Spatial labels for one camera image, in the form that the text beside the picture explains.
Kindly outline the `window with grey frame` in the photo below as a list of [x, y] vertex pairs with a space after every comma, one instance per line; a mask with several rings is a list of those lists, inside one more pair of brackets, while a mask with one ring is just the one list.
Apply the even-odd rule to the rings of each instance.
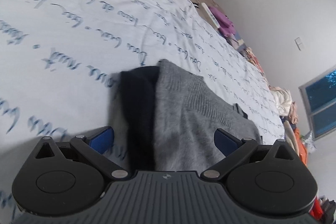
[[299, 87], [314, 139], [335, 130], [335, 67]]

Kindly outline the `grey and navy sweater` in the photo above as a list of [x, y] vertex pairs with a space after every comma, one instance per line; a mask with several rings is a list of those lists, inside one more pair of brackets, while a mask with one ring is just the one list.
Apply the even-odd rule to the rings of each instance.
[[203, 172], [221, 161], [214, 135], [223, 129], [261, 143], [255, 124], [217, 96], [203, 78], [168, 60], [120, 73], [128, 170]]

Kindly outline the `white remote control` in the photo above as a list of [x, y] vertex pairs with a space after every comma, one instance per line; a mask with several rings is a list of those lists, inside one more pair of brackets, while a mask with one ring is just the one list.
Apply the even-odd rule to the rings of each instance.
[[210, 24], [215, 30], [218, 30], [220, 27], [219, 22], [217, 19], [214, 17], [213, 13], [210, 11], [209, 7], [202, 2], [199, 5], [199, 8], [201, 10], [202, 15], [204, 16], [205, 21]]

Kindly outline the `white wall switch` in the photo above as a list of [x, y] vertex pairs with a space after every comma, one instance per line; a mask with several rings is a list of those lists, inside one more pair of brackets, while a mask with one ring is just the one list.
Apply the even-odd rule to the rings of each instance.
[[295, 38], [294, 41], [299, 51], [303, 51], [305, 49], [305, 44], [300, 37]]

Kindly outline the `pile of clothes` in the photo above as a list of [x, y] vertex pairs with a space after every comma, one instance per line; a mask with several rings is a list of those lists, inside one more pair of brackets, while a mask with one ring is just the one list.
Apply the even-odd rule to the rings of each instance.
[[241, 112], [246, 112], [247, 118], [257, 116], [264, 122], [279, 127], [278, 134], [266, 128], [258, 127], [258, 129], [263, 139], [284, 137], [302, 162], [312, 171], [323, 194], [334, 192], [335, 129], [331, 130], [331, 133], [322, 141], [315, 141], [312, 131], [306, 135], [300, 132], [297, 105], [291, 93], [293, 89], [284, 83], [291, 74], [291, 70], [286, 71], [284, 65], [290, 65], [290, 60], [285, 58], [281, 66], [275, 63], [268, 65], [267, 71], [276, 69], [271, 75], [271, 81], [268, 81], [267, 75], [250, 47], [242, 44], [236, 50], [253, 66], [252, 69], [244, 69], [247, 76], [243, 79], [243, 91], [249, 93], [255, 106], [246, 106], [239, 96], [235, 96], [239, 103], [234, 104], [234, 108], [243, 106]]

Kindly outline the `purple cloth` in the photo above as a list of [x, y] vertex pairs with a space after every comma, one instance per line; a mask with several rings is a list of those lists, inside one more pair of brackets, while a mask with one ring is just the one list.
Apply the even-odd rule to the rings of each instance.
[[236, 29], [233, 22], [230, 21], [225, 14], [223, 14], [221, 11], [219, 11], [216, 7], [213, 6], [210, 6], [209, 9], [219, 24], [218, 28], [219, 32], [224, 37], [236, 34]]

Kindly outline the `white bedsheet with script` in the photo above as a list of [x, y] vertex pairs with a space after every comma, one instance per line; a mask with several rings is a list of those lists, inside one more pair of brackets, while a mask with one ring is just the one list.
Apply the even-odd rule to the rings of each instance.
[[264, 143], [284, 136], [259, 70], [190, 0], [1, 0], [1, 223], [19, 216], [11, 186], [43, 136], [68, 140], [111, 126], [106, 154], [127, 166], [119, 74], [161, 59], [237, 103]]

